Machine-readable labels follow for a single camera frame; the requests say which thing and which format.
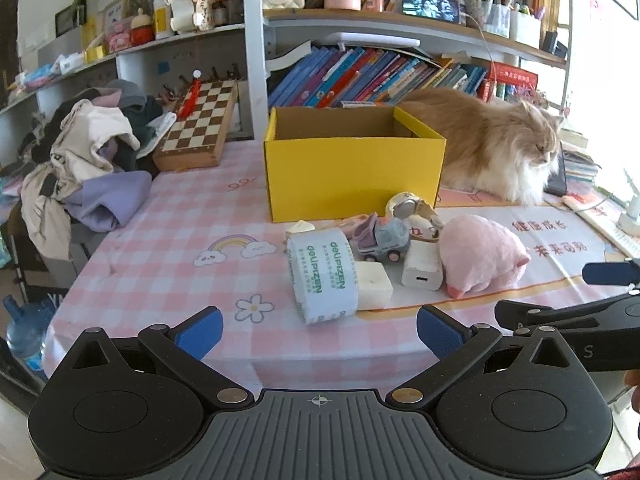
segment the table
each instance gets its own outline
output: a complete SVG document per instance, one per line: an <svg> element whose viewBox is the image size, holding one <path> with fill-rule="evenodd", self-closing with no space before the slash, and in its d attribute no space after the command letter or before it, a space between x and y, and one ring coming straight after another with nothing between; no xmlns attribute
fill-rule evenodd
<svg viewBox="0 0 640 480"><path fill-rule="evenodd" d="M512 229L532 254L518 288L455 301L443 291L399 285L401 266L388 264L396 290L386 309L305 326L284 254L290 224L270 223L262 144L229 143L218 168L159 175L129 225L105 238L49 328L44 369L50 375L87 327L134 336L215 305L223 338L203 361L254 394L378 388L384 396L436 361L416 334L419 305L436 304L466 325L495 325L501 298L564 307L624 290L587 286L580 278L585 263L620 254L574 213L449 190L441 191L438 212L445 221L480 214Z"/></svg>

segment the cloud print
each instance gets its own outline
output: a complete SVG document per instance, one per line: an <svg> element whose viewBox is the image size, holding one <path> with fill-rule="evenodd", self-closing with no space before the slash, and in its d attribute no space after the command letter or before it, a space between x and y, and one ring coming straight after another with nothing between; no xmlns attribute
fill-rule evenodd
<svg viewBox="0 0 640 480"><path fill-rule="evenodd" d="M202 267L210 264L219 264L226 260L226 256L220 251L202 251L193 261L196 267Z"/></svg>
<svg viewBox="0 0 640 480"><path fill-rule="evenodd" d="M249 242L240 255L243 258L255 258L263 254L273 254L278 248L269 242Z"/></svg>

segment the toy car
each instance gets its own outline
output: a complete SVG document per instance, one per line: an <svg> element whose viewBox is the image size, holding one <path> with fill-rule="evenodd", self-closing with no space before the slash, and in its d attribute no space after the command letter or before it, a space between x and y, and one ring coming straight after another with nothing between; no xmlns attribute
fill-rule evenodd
<svg viewBox="0 0 640 480"><path fill-rule="evenodd" d="M398 218L379 218L373 213L355 229L353 240L366 262L378 262L385 256L397 262L409 249L409 229Z"/></svg>

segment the rainbow print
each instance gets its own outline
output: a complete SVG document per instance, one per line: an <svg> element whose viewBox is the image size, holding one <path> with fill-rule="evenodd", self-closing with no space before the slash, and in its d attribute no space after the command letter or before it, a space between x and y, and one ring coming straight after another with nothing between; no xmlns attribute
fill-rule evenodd
<svg viewBox="0 0 640 480"><path fill-rule="evenodd" d="M241 247L247 247L247 245L250 244L251 242L257 242L257 241L258 240L248 235L229 235L229 236L225 236L224 238L220 238L220 240L213 242L210 245L208 250L222 252L222 249L224 249L229 245L239 245Z"/></svg>

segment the pink pig plush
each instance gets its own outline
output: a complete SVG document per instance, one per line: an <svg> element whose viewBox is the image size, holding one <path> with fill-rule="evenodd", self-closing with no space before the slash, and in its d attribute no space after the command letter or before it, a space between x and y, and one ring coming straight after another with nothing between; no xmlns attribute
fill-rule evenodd
<svg viewBox="0 0 640 480"><path fill-rule="evenodd" d="M438 245L447 292L455 299L489 286L495 290L511 288L531 260L515 234L476 215L449 220L440 232Z"/></svg>

